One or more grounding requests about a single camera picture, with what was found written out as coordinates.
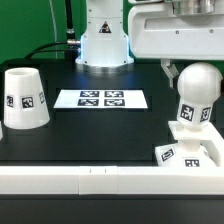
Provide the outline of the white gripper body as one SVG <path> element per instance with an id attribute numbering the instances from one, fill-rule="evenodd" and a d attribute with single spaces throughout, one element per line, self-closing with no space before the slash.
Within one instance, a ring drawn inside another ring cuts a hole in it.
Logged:
<path id="1" fill-rule="evenodd" d="M 224 2 L 214 11 L 176 15 L 174 3 L 136 4 L 128 15 L 128 33 L 136 58 L 224 60 Z"/>

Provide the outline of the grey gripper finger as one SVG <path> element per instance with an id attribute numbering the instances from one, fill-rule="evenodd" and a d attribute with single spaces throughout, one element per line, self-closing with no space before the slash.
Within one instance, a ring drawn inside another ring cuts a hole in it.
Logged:
<path id="1" fill-rule="evenodd" d="M 174 78 L 179 75 L 179 71 L 177 70 L 175 64 L 171 59 L 162 59 L 161 60 L 161 68 L 167 75 L 169 79 L 169 86 L 171 88 L 174 87 Z"/>

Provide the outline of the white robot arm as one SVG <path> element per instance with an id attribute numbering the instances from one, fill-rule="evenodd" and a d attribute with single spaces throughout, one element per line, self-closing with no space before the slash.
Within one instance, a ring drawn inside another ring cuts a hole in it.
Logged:
<path id="1" fill-rule="evenodd" d="M 79 68 L 114 72 L 134 58 L 159 59 L 169 78 L 176 60 L 224 61 L 224 0 L 86 0 Z"/>

